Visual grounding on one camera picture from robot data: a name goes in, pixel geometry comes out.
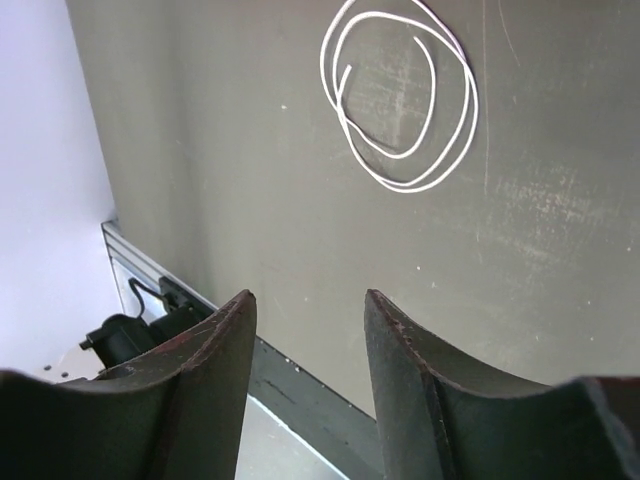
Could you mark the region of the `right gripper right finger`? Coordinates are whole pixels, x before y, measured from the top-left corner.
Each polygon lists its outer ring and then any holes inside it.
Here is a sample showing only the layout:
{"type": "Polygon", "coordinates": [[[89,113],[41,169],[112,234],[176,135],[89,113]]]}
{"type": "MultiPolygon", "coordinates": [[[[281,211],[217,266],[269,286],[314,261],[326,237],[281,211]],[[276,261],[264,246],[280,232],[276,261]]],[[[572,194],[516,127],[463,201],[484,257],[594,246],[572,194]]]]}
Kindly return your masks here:
{"type": "Polygon", "coordinates": [[[377,290],[364,331],[389,479],[635,479],[639,381],[544,385],[421,327],[377,290]]]}

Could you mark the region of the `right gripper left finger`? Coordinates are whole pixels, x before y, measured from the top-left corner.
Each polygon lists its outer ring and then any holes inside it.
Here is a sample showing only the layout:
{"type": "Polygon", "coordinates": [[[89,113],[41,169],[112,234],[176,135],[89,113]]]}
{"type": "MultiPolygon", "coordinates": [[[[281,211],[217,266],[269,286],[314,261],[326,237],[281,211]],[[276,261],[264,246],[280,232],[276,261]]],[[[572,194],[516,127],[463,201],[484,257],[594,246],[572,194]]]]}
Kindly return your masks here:
{"type": "Polygon", "coordinates": [[[231,479],[256,338],[243,290],[192,328],[96,378],[1,374],[5,479],[231,479]]]}

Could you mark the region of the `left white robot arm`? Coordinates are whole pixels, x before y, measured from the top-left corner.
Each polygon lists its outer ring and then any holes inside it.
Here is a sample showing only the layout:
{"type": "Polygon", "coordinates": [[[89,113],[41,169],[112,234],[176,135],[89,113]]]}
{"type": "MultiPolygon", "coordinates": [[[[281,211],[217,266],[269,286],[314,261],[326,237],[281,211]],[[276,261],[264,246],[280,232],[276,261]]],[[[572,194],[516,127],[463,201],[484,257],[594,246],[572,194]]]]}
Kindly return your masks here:
{"type": "Polygon", "coordinates": [[[33,376],[49,383],[94,379],[169,341],[216,311],[166,276],[159,279],[158,289],[136,277],[128,279],[128,288],[138,304],[135,314],[108,317],[58,362],[36,369],[33,376]]]}

